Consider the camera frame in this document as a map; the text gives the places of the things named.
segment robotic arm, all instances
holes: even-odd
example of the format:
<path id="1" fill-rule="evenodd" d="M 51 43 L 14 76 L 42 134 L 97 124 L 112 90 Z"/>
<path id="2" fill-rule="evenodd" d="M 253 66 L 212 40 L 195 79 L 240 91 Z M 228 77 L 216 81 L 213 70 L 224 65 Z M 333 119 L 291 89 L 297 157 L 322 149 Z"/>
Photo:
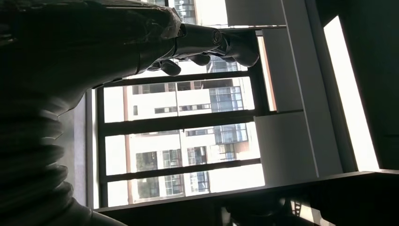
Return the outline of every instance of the robotic arm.
<path id="1" fill-rule="evenodd" d="M 0 2 L 0 225 L 123 225 L 79 205 L 56 163 L 57 116 L 87 89 L 210 55 L 253 66 L 245 41 L 181 24 L 173 9 L 124 0 Z"/>

